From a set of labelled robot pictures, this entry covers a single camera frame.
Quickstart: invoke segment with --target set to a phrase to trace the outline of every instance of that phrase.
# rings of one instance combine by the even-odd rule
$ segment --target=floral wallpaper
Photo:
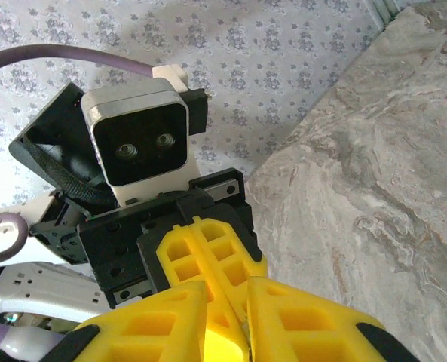
[[[0,50],[72,44],[182,64],[213,95],[207,132],[191,140],[202,173],[250,174],[380,29],[370,0],[0,0]],[[69,81],[88,91],[143,78],[55,59],[1,69],[0,206],[50,189],[8,143]]]

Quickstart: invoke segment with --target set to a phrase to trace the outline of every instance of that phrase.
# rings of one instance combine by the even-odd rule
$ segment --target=screw hole
[[[146,227],[147,229],[154,229],[154,228],[156,227],[156,225],[157,225],[156,222],[151,221],[151,222],[148,222],[148,223],[145,225],[145,227]]]
[[[150,213],[142,213],[141,215],[138,216],[138,220],[139,222],[147,222],[150,217],[151,217]]]
[[[121,292],[121,294],[119,294],[119,297],[121,299],[126,299],[128,296],[130,296],[130,292],[128,292],[127,290]]]
[[[121,269],[120,269],[120,268],[113,268],[113,269],[111,269],[111,271],[109,272],[109,274],[111,274],[111,276],[112,276],[113,278],[116,278],[120,273],[121,273]]]
[[[108,232],[116,232],[117,230],[119,230],[120,227],[121,225],[119,224],[119,222],[111,222],[109,225],[106,226],[106,229],[108,230]]]
[[[115,248],[115,254],[116,254],[117,256],[124,255],[126,252],[127,252],[127,246],[125,246],[125,245],[118,245],[118,246]]]
[[[130,160],[135,158],[138,155],[138,149],[135,145],[130,143],[126,143],[122,146],[119,146],[116,150],[116,157],[122,160]]]

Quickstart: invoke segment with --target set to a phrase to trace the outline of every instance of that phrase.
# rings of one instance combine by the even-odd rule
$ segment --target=yellow plastic part
[[[204,360],[241,362],[249,359],[245,334],[246,289],[252,276],[267,275],[267,261],[255,262],[226,222],[194,218],[175,226],[156,251],[171,287],[187,281],[207,286],[207,334]]]
[[[255,362],[385,362],[356,328],[379,321],[268,278],[250,278],[248,313]]]
[[[203,282],[165,290],[80,324],[100,332],[75,362],[201,362],[206,314]]]

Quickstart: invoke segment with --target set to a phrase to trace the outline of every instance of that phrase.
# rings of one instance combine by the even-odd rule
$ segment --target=white camera housing
[[[188,107],[168,80],[92,90],[81,107],[97,160],[121,207],[187,190],[188,181],[200,176],[188,139]],[[173,144],[164,149],[161,140]]]

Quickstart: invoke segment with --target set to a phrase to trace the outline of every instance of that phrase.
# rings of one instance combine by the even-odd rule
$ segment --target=marble surface
[[[272,277],[447,361],[447,2],[401,12],[247,188]]]

